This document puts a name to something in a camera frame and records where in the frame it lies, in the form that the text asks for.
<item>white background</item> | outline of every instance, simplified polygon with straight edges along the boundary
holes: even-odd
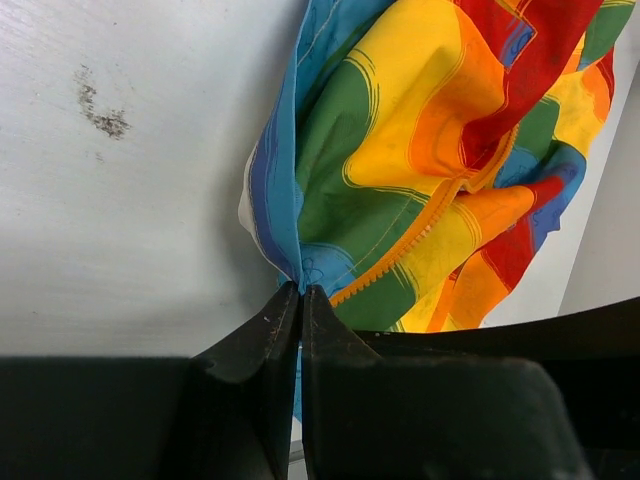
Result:
[[[275,276],[236,208],[304,3],[0,4],[0,353],[195,354],[259,310]],[[613,108],[562,230],[485,325],[558,313],[638,62],[639,17],[618,43]],[[83,82],[96,114],[124,110],[121,139],[83,115]]]

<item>gray wall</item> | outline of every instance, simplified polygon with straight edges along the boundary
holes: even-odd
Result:
[[[560,313],[640,295],[640,75],[635,75]]]

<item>zipper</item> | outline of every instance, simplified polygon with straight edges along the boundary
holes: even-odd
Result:
[[[416,217],[415,221],[400,237],[388,252],[378,260],[371,268],[356,278],[347,287],[343,288],[330,299],[331,305],[335,308],[345,300],[358,292],[361,292],[372,283],[376,282],[383,275],[398,263],[398,261],[413,250],[438,223],[445,210],[451,205],[461,188],[465,188],[469,193],[475,193],[482,189],[488,181],[495,178],[498,170],[504,165],[509,157],[513,145],[518,135],[518,125],[504,135],[498,145],[498,150],[489,164],[472,178],[455,178],[445,180],[431,196],[424,209]]]

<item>colorful fabric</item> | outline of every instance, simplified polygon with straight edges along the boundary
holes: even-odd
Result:
[[[633,5],[312,0],[244,225],[352,328],[479,326],[560,227]]]

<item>dark stain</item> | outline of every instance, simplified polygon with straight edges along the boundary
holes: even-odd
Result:
[[[78,104],[82,108],[82,114],[94,127],[109,135],[109,138],[120,140],[131,128],[124,119],[125,111],[108,109],[106,112],[96,112],[94,97],[98,92],[93,86],[92,72],[86,65],[80,67],[76,72],[76,82],[78,83]]]

